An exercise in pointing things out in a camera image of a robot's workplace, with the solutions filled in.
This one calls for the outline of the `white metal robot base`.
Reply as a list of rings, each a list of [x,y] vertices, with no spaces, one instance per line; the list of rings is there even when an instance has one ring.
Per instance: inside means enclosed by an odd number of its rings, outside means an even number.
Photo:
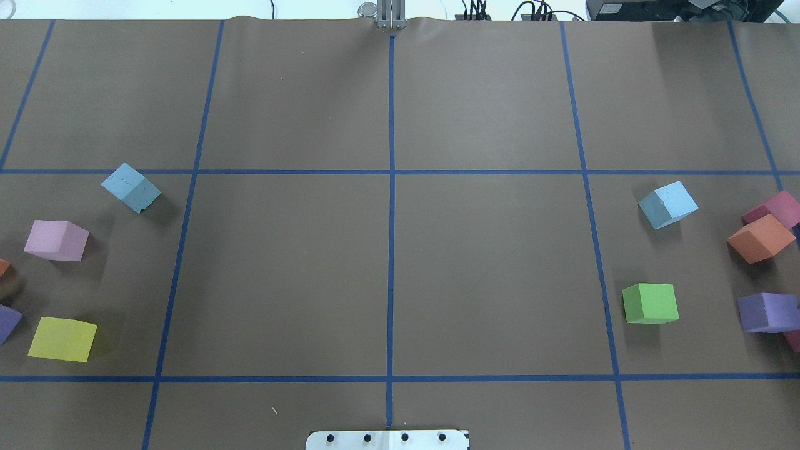
[[[309,434],[306,449],[469,449],[468,431],[457,429],[320,431]]]

